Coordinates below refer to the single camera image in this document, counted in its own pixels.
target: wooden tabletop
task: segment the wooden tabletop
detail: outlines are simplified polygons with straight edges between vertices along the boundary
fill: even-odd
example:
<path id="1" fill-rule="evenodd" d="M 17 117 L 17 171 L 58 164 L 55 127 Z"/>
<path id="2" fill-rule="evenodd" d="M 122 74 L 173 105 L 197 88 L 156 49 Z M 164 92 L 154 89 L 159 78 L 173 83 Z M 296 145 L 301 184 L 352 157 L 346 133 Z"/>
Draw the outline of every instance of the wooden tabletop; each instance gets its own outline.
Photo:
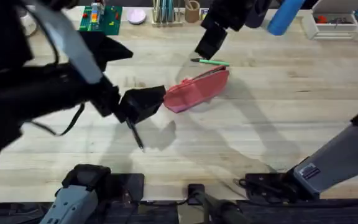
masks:
<path id="1" fill-rule="evenodd" d="M 67 12 L 76 27 L 81 9 Z M 273 14 L 269 11 L 267 19 Z M 117 173 L 143 173 L 145 200 L 183 199 L 190 183 L 205 184 L 217 198 L 240 199 L 232 190 L 244 191 L 233 178 L 287 171 L 358 113 L 358 40 L 310 41 L 300 20 L 297 17 L 280 37 L 264 28 L 229 31 L 214 56 L 231 64 L 225 91 L 180 114 L 162 106 L 138 124 L 146 153 L 126 124 L 114 116 L 100 117 L 91 104 L 64 137 L 24 125 L 24 136 L 0 156 L 0 202 L 52 201 L 67 172 L 80 163 L 101 164 Z M 124 21 L 119 36 L 111 38 L 134 56 L 108 63 L 106 75 L 123 93 L 158 85 L 169 88 L 211 68 L 190 62 L 203 32 L 199 24 L 160 29 Z M 35 55 L 30 64 L 52 61 L 41 32 L 29 40 Z M 75 111 L 38 121 L 62 131 Z M 358 177 L 323 197 L 358 197 Z"/>

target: round container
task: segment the round container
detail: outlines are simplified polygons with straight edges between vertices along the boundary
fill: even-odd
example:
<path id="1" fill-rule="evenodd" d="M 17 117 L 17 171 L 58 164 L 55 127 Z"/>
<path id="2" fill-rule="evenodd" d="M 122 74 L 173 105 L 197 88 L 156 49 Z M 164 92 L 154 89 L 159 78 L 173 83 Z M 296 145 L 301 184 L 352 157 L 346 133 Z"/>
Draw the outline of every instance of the round container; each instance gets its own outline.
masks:
<path id="1" fill-rule="evenodd" d="M 198 3 L 198 1 L 190 1 L 191 6 L 193 6 L 193 9 L 190 9 L 187 5 L 186 5 L 186 9 L 185 9 L 185 20 L 189 23 L 194 23 L 199 21 L 200 19 L 200 4 Z"/>
<path id="2" fill-rule="evenodd" d="M 127 13 L 127 20 L 131 24 L 142 24 L 146 20 L 146 13 L 142 9 L 131 9 Z"/>

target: pencil cup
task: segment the pencil cup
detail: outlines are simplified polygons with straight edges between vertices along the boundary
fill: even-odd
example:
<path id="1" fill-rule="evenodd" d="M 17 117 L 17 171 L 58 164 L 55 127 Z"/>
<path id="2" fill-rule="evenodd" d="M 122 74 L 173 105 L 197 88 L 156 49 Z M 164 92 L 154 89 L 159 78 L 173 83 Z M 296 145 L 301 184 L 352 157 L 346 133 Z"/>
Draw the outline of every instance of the pencil cup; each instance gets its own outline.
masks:
<path id="1" fill-rule="evenodd" d="M 194 23 L 200 19 L 200 4 L 198 1 L 189 1 L 192 9 L 186 5 L 185 20 L 189 23 Z"/>

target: black pen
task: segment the black pen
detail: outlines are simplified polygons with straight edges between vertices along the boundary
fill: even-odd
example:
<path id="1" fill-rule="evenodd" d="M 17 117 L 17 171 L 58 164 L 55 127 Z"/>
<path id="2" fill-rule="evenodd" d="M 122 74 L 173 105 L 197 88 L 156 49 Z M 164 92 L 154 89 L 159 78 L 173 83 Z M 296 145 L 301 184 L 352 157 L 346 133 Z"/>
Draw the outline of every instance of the black pen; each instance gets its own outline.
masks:
<path id="1" fill-rule="evenodd" d="M 145 151 L 144 151 L 143 142 L 142 142 L 142 140 L 140 139 L 139 134 L 137 133 L 137 130 L 136 130 L 135 125 L 134 125 L 132 122 L 130 122 L 129 119 L 126 119 L 126 121 L 127 121 L 128 127 L 132 130 L 132 134 L 133 134 L 134 137 L 135 137 L 135 140 L 136 140 L 137 145 L 140 147 L 140 149 L 141 149 L 143 152 L 145 152 Z"/>

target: white organizer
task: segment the white organizer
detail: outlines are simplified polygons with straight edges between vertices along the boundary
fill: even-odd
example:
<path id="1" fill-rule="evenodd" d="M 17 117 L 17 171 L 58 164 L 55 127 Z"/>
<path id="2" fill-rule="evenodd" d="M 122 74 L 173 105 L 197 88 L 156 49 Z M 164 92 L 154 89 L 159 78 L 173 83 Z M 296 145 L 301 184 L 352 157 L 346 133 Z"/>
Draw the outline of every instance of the white organizer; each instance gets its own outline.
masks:
<path id="1" fill-rule="evenodd" d="M 302 18 L 302 26 L 311 40 L 343 40 L 358 36 L 358 22 L 354 11 L 358 9 L 358 0 L 319 0 Z M 327 20 L 345 17 L 352 24 L 317 24 L 314 17 L 325 16 Z"/>

